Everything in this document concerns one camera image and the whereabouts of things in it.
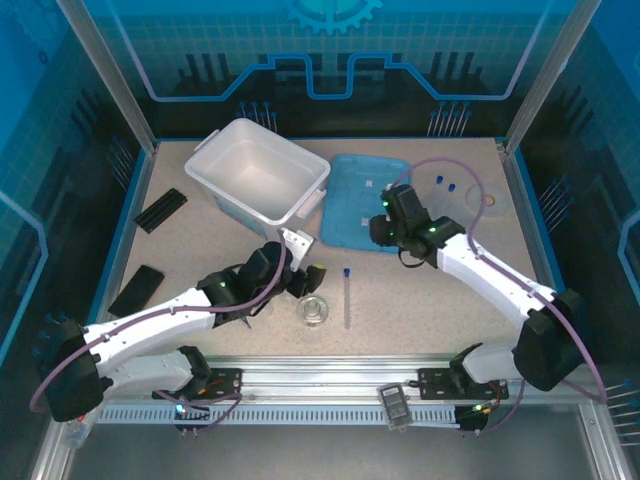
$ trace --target glass enclosure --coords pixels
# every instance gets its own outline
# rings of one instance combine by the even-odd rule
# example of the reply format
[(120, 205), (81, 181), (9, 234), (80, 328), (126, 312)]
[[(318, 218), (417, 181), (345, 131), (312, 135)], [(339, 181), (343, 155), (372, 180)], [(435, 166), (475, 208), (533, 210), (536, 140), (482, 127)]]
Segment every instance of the glass enclosure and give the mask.
[[(160, 138), (239, 117), (286, 137), (442, 138), (507, 133), (575, 3), (86, 6)], [(640, 361), (638, 25), (640, 3), (603, 0), (517, 153), (616, 374)], [(38, 344), (95, 320), (143, 156), (55, 2), (0, 0), (0, 62), (0, 464), (26, 478), (48, 422), (27, 408)]]
[(504, 135), (575, 0), (90, 0), (160, 137)]
[(522, 145), (601, 361), (640, 362), (640, 4), (604, 0)]
[(55, 2), (0, 1), (0, 465), (27, 478), (38, 343), (85, 322), (139, 147)]

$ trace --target black device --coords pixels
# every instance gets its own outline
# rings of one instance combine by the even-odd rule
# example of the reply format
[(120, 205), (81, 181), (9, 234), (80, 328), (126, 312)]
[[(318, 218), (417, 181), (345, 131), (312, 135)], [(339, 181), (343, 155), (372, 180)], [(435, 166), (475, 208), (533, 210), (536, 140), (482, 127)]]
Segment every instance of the black device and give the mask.
[(187, 203), (187, 197), (172, 188), (134, 218), (133, 221), (145, 232), (151, 233), (185, 203)]
[(164, 280), (164, 273), (142, 265), (107, 311), (122, 318), (142, 310)]

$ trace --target metal frame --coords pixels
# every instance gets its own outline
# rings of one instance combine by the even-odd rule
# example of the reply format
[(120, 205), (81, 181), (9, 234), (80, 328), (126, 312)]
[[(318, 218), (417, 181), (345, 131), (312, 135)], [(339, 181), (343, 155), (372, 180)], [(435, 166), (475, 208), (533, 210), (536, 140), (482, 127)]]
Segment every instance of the metal frame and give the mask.
[[(517, 165), (512, 165), (517, 173)], [(508, 176), (513, 183), (513, 176)], [(142, 175), (136, 190), (144, 192), (147, 189), (150, 175)], [(526, 205), (526, 192), (519, 184), (511, 185), (512, 189), (524, 195), (522, 202), (517, 204), (521, 222), (531, 222), (531, 217), (523, 215), (521, 208)], [(136, 193), (136, 198), (143, 196)], [(530, 231), (537, 231), (534, 224), (529, 224)], [(128, 222), (123, 232), (123, 238), (131, 235), (135, 225)], [(544, 263), (543, 250), (531, 250), (534, 264)], [(118, 257), (128, 257), (125, 245), (118, 249)], [(106, 290), (102, 299), (102, 306), (109, 305), (118, 292), (122, 282), (126, 261), (116, 259), (114, 268), (110, 272), (108, 284), (112, 286)], [(238, 356), (238, 357), (209, 357), (213, 367), (242, 368), (243, 373), (243, 403), (254, 411), (275, 407), (295, 407), (322, 409), (327, 406), (350, 406), (352, 408), (367, 409), (379, 405), (376, 388), (384, 383), (401, 382), (417, 378), (418, 368), (433, 367), (446, 368), (451, 355), (412, 355), (412, 356)], [(571, 376), (571, 380), (588, 390), (595, 391), (594, 382), (586, 367), (579, 368)], [(509, 384), (512, 395), (503, 401), (505, 405), (513, 403), (520, 383)], [(409, 395), (409, 405), (423, 410), (429, 406), (438, 405), (469, 405), (473, 401), (447, 402), (420, 400), (416, 389), (406, 387)], [(121, 398), (114, 404), (116, 407), (143, 407), (149, 405), (149, 397)], [(594, 471), (602, 479), (631, 480), (626, 459), (621, 452), (620, 442), (615, 435), (615, 429), (608, 418), (606, 407), (593, 405), (591, 401), (574, 390), (563, 385), (550, 393), (540, 392), (532, 387), (527, 388), (523, 400), (524, 405), (579, 405), (582, 424), (585, 426), (585, 437), (588, 448), (594, 460)], [(51, 422), (43, 447), (32, 476), (32, 480), (58, 480), (67, 475), (66, 466), (70, 465), (73, 450), (60, 443), (68, 431), (67, 424)], [(618, 476), (611, 476), (609, 472), (618, 472)]]
[(520, 145), (601, 2), (602, 0), (577, 0), (505, 136), (509, 155)]
[(156, 148), (156, 138), (84, 2), (82, 0), (56, 1), (138, 143), (147, 154), (152, 155)]
[(607, 406), (589, 402), (579, 408), (585, 439), (600, 478), (633, 479)]

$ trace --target countertop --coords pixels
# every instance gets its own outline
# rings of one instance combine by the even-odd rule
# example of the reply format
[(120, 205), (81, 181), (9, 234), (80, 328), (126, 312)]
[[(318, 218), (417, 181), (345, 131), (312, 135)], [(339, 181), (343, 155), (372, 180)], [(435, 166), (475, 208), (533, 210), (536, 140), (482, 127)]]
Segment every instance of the countertop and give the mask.
[[(296, 141), (331, 161), (338, 153), (393, 157), (416, 162), (448, 156), (472, 166), (486, 184), (503, 194), (506, 212), (483, 218), (476, 239), (494, 255), (533, 277), (520, 223), (507, 180), (491, 138), (480, 139), (329, 139)], [(264, 240), (220, 212), (198, 184), (186, 175), (184, 164), (197, 142), (163, 142), (155, 161), (144, 208), (170, 188), (188, 202), (151, 234), (137, 229), (124, 273), (126, 285), (140, 265), (149, 265), (166, 278), (148, 306), (162, 303), (211, 272), (242, 263)], [(466, 195), (473, 179), (453, 165), (438, 164), (414, 172), (412, 184), (423, 202), (437, 175), (456, 190), (447, 214), (468, 226), (473, 212)], [(317, 238), (322, 211), (305, 231)], [(216, 355), (361, 355), (455, 353), (476, 342), (515, 338), (515, 328), (479, 295), (455, 278), (424, 266), (409, 270), (395, 255), (327, 247), (317, 241), (308, 263), (328, 268), (316, 292), (329, 305), (329, 318), (319, 327), (306, 326), (296, 314), (298, 300), (276, 297), (257, 317), (252, 329), (231, 322), (206, 334), (176, 339), (167, 349), (190, 344)], [(351, 269), (351, 328), (343, 325), (343, 269)]]

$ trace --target white robotic arm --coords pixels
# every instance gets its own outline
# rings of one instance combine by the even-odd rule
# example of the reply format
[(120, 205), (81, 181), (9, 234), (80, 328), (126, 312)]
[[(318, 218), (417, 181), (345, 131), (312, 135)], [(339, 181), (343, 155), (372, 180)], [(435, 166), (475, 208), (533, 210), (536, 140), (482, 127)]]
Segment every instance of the white robotic arm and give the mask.
[(447, 217), (432, 220), (410, 185), (384, 191), (382, 204), (388, 215), (373, 217), (369, 222), (374, 243), (397, 246), (399, 255), (408, 252), (422, 263), (453, 275), (516, 327), (518, 338), (513, 342), (474, 345), (463, 352), (461, 362), (456, 357), (452, 369), (461, 363), (464, 370), (457, 372), (458, 377), (464, 374), (476, 384), (524, 378), (534, 387), (548, 391), (582, 363), (575, 342), (542, 301), (556, 307), (580, 334), (584, 328), (584, 302), (578, 294), (572, 290), (558, 294), (477, 244), (478, 251), (472, 251), (464, 229)]
[[(206, 390), (211, 371), (197, 348), (181, 347), (165, 355), (142, 355), (187, 334), (204, 333), (255, 315), (285, 290), (301, 297), (318, 288), (324, 268), (310, 266), (306, 271), (299, 268), (311, 249), (313, 237), (288, 229), (282, 233), (286, 247), (284, 270), (269, 290), (267, 286), (274, 279), (282, 252), (276, 242), (268, 242), (256, 250), (247, 263), (212, 273), (196, 287), (161, 305), (88, 327), (80, 327), (73, 321), (58, 325), (43, 345), (39, 365), (54, 419), (62, 422), (81, 417), (115, 395), (163, 390), (191, 400)], [(224, 307), (222, 313), (213, 313), (212, 310), (220, 311), (220, 307)], [(72, 354), (77, 358), (49, 378)]]
[[(538, 292), (549, 302), (553, 302), (556, 292), (525, 277), (486, 251), (477, 242), (476, 246), (478, 254), (489, 258), (526, 283), (530, 287), (529, 292), (517, 286), (472, 252), (468, 237), (464, 233), (454, 235), (445, 242), (444, 248), (438, 249), (438, 268), (453, 275), (489, 301), (516, 327), (516, 332), (520, 334), (524, 323), (529, 319), (530, 312), (544, 309), (543, 303), (533, 297), (531, 292)], [(516, 343), (517, 338), (503, 343), (482, 344), (464, 358), (462, 365), (476, 383), (522, 378), (513, 359)]]

